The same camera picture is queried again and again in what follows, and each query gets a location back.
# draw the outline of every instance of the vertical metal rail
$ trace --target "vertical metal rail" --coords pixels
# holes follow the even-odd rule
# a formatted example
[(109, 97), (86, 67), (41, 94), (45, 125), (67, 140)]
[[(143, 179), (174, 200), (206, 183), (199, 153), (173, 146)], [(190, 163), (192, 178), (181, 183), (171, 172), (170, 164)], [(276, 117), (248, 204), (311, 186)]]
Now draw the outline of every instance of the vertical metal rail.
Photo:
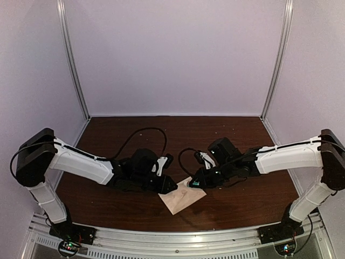
[(64, 0), (57, 0), (58, 5), (58, 15), (60, 19), (60, 25), (63, 33), (64, 43), (65, 43), (65, 50), (67, 54), (67, 60), (68, 60), (68, 66), (70, 67), (70, 72), (74, 84), (75, 91), (77, 93), (78, 101), (83, 113), (83, 116), (85, 120), (88, 120), (90, 118), (85, 98), (81, 90), (80, 81), (77, 73), (77, 68), (75, 66), (75, 61), (73, 57), (73, 51), (72, 51), (72, 44), (70, 40), (70, 33), (68, 31), (67, 26), (67, 18), (66, 18), (66, 10), (65, 10), (65, 1)]
[(282, 65), (282, 59), (283, 59), (283, 56), (284, 56), (284, 53), (286, 50), (286, 46), (287, 46), (287, 41), (289, 38), (290, 27), (291, 27), (291, 22), (292, 22), (292, 14), (293, 14), (293, 0), (286, 0), (285, 13), (284, 13), (284, 19), (283, 19), (283, 23), (282, 23), (278, 54), (277, 54), (277, 58), (275, 60), (275, 65), (274, 65), (273, 75), (272, 75), (272, 79), (271, 79), (270, 89), (268, 91), (268, 95), (267, 95), (267, 98), (265, 101), (265, 106), (264, 106), (263, 112), (261, 114), (262, 120), (266, 119), (268, 109), (271, 105), (274, 91), (275, 91), (275, 88), (277, 86), (279, 73), (280, 73), (281, 65)]

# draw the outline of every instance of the beige napkin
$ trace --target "beige napkin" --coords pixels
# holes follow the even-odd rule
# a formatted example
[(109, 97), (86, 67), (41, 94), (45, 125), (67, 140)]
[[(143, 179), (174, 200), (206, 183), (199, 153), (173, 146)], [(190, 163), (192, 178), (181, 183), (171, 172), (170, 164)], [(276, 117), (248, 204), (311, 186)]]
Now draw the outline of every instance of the beige napkin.
[(206, 195), (206, 192), (202, 189), (188, 187), (187, 184), (190, 180), (192, 178), (188, 177), (179, 182), (177, 190), (173, 190), (168, 194), (158, 194), (173, 215), (186, 209), (186, 207)]

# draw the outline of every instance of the white panel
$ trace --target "white panel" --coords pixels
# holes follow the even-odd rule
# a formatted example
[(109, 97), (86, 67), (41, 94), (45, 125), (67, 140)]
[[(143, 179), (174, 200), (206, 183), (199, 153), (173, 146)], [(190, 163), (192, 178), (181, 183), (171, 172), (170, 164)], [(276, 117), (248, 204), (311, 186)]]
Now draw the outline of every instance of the white panel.
[[(330, 128), (345, 143), (345, 2), (294, 1), (286, 57), (268, 120), (285, 144)], [(314, 169), (295, 170), (302, 188)], [(320, 208), (337, 258), (345, 258), (345, 192)]]
[(0, 2), (0, 121), (0, 257), (18, 258), (37, 206), (10, 175), (10, 159), (44, 127), (73, 142), (84, 124), (54, 0)]
[(91, 115), (259, 115), (284, 0), (66, 1)]

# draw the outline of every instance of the white backdrop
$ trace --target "white backdrop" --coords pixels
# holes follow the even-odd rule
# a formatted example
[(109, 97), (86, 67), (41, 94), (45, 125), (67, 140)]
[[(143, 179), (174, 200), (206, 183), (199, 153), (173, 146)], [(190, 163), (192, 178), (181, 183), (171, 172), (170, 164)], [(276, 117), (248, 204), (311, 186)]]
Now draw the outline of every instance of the white backdrop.
[(55, 0), (0, 2), (0, 121), (0, 258), (17, 259), (37, 205), (10, 175), (10, 159), (44, 127), (73, 143), (84, 125)]
[(259, 115), (285, 1), (66, 1), (91, 115)]
[[(330, 128), (345, 143), (345, 2), (295, 0), (291, 34), (268, 113), (278, 139), (300, 141)], [(313, 169), (296, 170), (303, 189)], [(345, 192), (320, 207), (337, 258), (345, 258)]]

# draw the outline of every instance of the wood grain surface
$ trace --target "wood grain surface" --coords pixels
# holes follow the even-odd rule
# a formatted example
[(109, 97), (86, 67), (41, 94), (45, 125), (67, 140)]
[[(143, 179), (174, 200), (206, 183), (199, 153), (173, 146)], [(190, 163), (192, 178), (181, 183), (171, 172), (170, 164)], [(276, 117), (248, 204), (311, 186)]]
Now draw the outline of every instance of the wood grain surface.
[[(176, 182), (188, 177), (177, 162), (179, 151), (185, 147), (207, 151), (208, 145), (221, 137), (228, 137), (242, 152), (273, 144), (260, 119), (254, 117), (117, 117), (93, 118), (78, 147), (109, 157), (133, 131), (142, 127), (165, 130), (167, 152), (175, 160), (164, 173)], [(163, 140), (158, 131), (141, 132), (119, 158), (131, 156), (143, 147), (160, 154)], [(200, 167), (192, 152), (185, 153), (182, 161), (190, 172)], [(205, 197), (172, 216), (152, 192), (121, 192), (69, 173), (63, 175), (57, 189), (76, 223), (145, 231), (219, 230), (277, 222), (285, 207), (298, 197), (287, 171), (249, 178), (231, 188), (205, 191)]]

